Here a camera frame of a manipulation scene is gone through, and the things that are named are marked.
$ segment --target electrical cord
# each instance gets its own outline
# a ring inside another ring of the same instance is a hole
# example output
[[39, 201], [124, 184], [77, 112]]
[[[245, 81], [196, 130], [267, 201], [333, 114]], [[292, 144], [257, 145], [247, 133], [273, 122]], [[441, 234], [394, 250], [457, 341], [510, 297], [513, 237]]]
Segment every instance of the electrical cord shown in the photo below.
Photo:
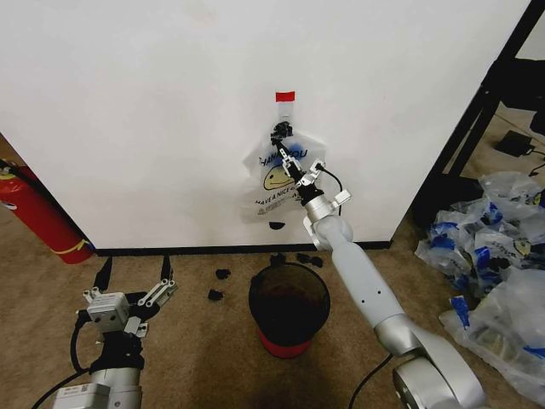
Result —
[[393, 358], [393, 355], [390, 354], [387, 356], [383, 362], [378, 364], [373, 371], [369, 372], [366, 377], [364, 377], [364, 380], [361, 381], [358, 385], [358, 387], [354, 390], [354, 393], [352, 394], [352, 399], [350, 399], [350, 403], [348, 404], [348, 409], [352, 409], [354, 406], [354, 402], [356, 401], [356, 398], [358, 397], [359, 391], [365, 386], [366, 383], [369, 382], [369, 380], [377, 373], [379, 372], [384, 366], [387, 365], [387, 363]]
[[[341, 183], [341, 181], [339, 180], [339, 178], [337, 176], [333, 175], [331, 172], [329, 172], [327, 169], [325, 169], [325, 167], [322, 166], [321, 164], [317, 164], [316, 169], [321, 170], [324, 173], [327, 173], [329, 176], [331, 176], [333, 179], [335, 179], [337, 181], [337, 184], [339, 185], [340, 191], [342, 192], [342, 183]], [[341, 211], [342, 211], [342, 205], [339, 206], [339, 216], [341, 215]]]
[[73, 381], [77, 377], [81, 377], [85, 372], [76, 372], [73, 373], [70, 377], [67, 377], [66, 379], [63, 379], [59, 383], [57, 383], [53, 388], [48, 390], [45, 394], [42, 395], [40, 399], [36, 401], [34, 405], [32, 405], [32, 409], [38, 409], [40, 405], [42, 405], [52, 394], [54, 394], [57, 390], [65, 386], [67, 383]]
[[70, 381], [73, 381], [74, 379], [76, 379], [77, 377], [80, 377], [84, 373], [89, 372], [89, 368], [82, 368], [81, 365], [79, 365], [79, 360], [77, 359], [77, 336], [79, 335], [79, 330], [82, 329], [85, 323], [90, 321], [91, 321], [91, 318], [89, 317], [89, 314], [87, 314], [87, 311], [85, 310], [77, 311], [76, 324], [74, 324], [74, 331], [72, 332], [72, 337], [70, 338], [70, 360], [72, 361], [72, 366], [76, 370], [76, 373], [60, 381], [53, 388], [51, 388], [45, 394], [43, 394], [43, 396], [40, 399], [38, 399], [36, 403], [32, 406], [32, 409], [37, 409], [52, 394], [54, 394], [57, 390], [65, 386]]
[[87, 372], [89, 370], [89, 368], [82, 368], [82, 366], [79, 365], [79, 360], [77, 359], [77, 336], [79, 335], [79, 330], [82, 329], [86, 322], [88, 322], [86, 319], [78, 316], [76, 324], [74, 325], [72, 337], [70, 338], [70, 360], [72, 361], [72, 366], [76, 372]]
[[541, 169], [543, 166], [545, 166], [545, 164], [540, 164], [539, 166], [535, 167], [534, 169], [532, 169], [532, 170], [530, 171], [530, 173], [528, 174], [528, 176], [529, 176], [529, 177], [532, 177], [532, 176], [539, 175], [539, 173], [536, 172], [536, 170]]

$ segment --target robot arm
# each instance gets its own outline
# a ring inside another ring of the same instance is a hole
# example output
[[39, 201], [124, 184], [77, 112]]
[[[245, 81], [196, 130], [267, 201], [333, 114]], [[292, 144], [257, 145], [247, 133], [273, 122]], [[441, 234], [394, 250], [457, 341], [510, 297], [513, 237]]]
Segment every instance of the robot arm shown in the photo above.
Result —
[[414, 355], [393, 371], [398, 397], [412, 409], [472, 409], [485, 403], [479, 380], [458, 352], [442, 337], [423, 330], [405, 314], [396, 296], [364, 251], [352, 242], [349, 224], [334, 212], [351, 198], [348, 191], [329, 201], [314, 186], [319, 174], [316, 161], [309, 174], [276, 138], [272, 140], [283, 166], [295, 180], [301, 204], [307, 211], [303, 225], [319, 250], [331, 250], [332, 260], [362, 315], [378, 341], [391, 354]]

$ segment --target fire extinguisher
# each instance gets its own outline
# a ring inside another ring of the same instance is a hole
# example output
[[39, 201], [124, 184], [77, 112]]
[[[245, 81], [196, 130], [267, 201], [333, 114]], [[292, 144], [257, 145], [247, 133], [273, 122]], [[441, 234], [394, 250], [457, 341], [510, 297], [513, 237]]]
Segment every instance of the fire extinguisher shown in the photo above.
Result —
[[0, 160], [0, 203], [14, 212], [49, 248], [68, 264], [93, 255], [89, 242], [78, 233], [48, 197], [32, 171], [13, 168]]

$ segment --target plastic bag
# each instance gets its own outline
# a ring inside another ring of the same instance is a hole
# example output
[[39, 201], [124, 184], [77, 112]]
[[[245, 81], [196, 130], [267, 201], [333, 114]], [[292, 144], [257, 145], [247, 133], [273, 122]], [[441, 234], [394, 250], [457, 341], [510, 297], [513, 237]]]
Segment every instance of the plastic bag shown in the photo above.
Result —
[[477, 296], [488, 294], [500, 284], [511, 266], [522, 267], [522, 261], [530, 250], [530, 244], [524, 240], [512, 239], [489, 228], [479, 230], [475, 234], [475, 250], [471, 253], [482, 291]]
[[421, 240], [415, 255], [426, 264], [437, 268], [459, 291], [470, 287], [471, 263], [456, 247], [435, 246]]
[[[283, 144], [303, 169], [309, 169], [316, 158], [325, 159], [324, 144], [296, 131], [285, 138]], [[246, 221], [270, 221], [272, 216], [277, 221], [280, 214], [301, 208], [294, 180], [285, 173], [282, 158], [271, 144], [270, 137], [261, 139], [244, 160], [244, 165], [250, 173], [244, 184], [241, 204]]]
[[466, 229], [470, 233], [477, 232], [486, 226], [496, 226], [503, 220], [503, 214], [488, 198], [458, 202], [451, 207], [465, 215]]
[[[539, 274], [533, 285], [539, 281], [542, 289], [544, 272]], [[525, 290], [526, 285], [521, 286], [524, 280], [518, 270], [511, 273], [507, 282], [497, 286], [469, 313], [469, 325], [466, 322], [465, 329], [455, 311], [447, 311], [439, 319], [457, 343], [495, 367], [521, 395], [545, 407], [545, 360], [540, 349], [530, 347], [522, 337], [536, 336], [532, 338], [535, 345], [545, 346], [542, 334], [532, 332], [530, 328], [531, 325], [543, 328], [542, 322], [532, 320], [543, 317], [545, 308], [539, 301], [540, 297], [535, 297], [537, 294]], [[513, 294], [517, 299], [520, 296], [525, 299], [523, 308], [510, 305]]]
[[506, 299], [513, 328], [525, 341], [526, 349], [545, 348], [545, 271], [511, 270]]
[[507, 222], [523, 220], [541, 209], [542, 187], [522, 173], [497, 172], [481, 177], [479, 183]]
[[545, 243], [545, 210], [540, 210], [534, 216], [521, 220], [520, 232], [532, 245]]

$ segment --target red trash can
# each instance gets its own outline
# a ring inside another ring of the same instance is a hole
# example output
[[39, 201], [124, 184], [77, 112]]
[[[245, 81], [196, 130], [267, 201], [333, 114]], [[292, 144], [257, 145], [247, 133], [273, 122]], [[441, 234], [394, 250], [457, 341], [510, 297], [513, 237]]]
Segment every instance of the red trash can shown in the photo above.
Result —
[[263, 346], [279, 358], [305, 352], [330, 314], [324, 281], [293, 262], [269, 266], [253, 277], [248, 302]]
[[[37, 180], [28, 167], [22, 166], [19, 171]], [[64, 262], [76, 264], [93, 255], [89, 243], [59, 210], [18, 177], [0, 174], [0, 203], [13, 211]]]

